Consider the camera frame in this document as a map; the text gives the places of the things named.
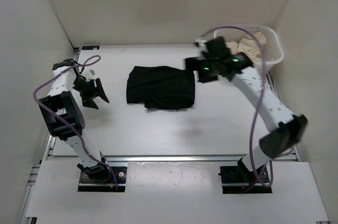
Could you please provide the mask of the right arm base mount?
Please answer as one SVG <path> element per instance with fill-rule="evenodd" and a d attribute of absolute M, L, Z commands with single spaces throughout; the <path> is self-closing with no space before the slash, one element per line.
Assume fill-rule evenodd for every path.
<path fill-rule="evenodd" d="M 238 166 L 221 166 L 218 176 L 221 178 L 223 194 L 270 194 L 272 188 L 259 183 L 253 173 L 244 174 Z"/>

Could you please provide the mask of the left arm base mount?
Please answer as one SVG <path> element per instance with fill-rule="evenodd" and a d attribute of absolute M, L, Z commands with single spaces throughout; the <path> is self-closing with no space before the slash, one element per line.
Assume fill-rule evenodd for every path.
<path fill-rule="evenodd" d="M 127 180 L 127 164 L 117 164 L 110 168 L 114 172 L 114 179 L 110 170 L 102 165 L 94 169 L 84 168 L 77 164 L 81 170 L 78 183 L 79 192 L 125 192 Z"/>

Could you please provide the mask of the black trousers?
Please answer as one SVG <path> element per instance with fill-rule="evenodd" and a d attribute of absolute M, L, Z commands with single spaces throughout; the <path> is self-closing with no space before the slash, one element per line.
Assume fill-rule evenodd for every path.
<path fill-rule="evenodd" d="M 128 104 L 144 104 L 147 109 L 179 110 L 195 103 L 193 71 L 169 66 L 135 66 L 126 86 Z"/>

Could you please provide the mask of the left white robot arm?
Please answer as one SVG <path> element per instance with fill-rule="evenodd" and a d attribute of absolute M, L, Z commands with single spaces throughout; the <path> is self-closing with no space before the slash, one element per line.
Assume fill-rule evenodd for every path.
<path fill-rule="evenodd" d="M 98 109 L 95 98 L 108 102 L 101 80 L 94 72 L 85 71 L 91 65 L 86 60 L 84 64 L 74 59 L 66 59 L 53 65 L 53 78 L 48 81 L 51 89 L 47 96 L 38 98 L 35 89 L 33 98 L 39 105 L 43 119 L 51 136 L 68 144 L 81 162 L 77 167 L 91 179 L 101 183 L 113 182 L 111 169 L 103 154 L 89 145 L 83 130 L 85 118 L 72 92 L 79 93 L 82 105 Z"/>

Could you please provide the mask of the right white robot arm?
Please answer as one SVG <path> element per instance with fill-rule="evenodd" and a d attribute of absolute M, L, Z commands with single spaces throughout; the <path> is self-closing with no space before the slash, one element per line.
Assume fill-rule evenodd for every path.
<path fill-rule="evenodd" d="M 203 53 L 202 57 L 186 58 L 184 62 L 187 70 L 198 73 L 201 83 L 215 81 L 218 76 L 227 78 L 255 107 L 254 116 L 261 117 L 269 132 L 238 161 L 239 179 L 252 180 L 259 168 L 301 141 L 307 118 L 295 115 L 273 94 L 244 53 L 227 58 L 213 58 Z"/>

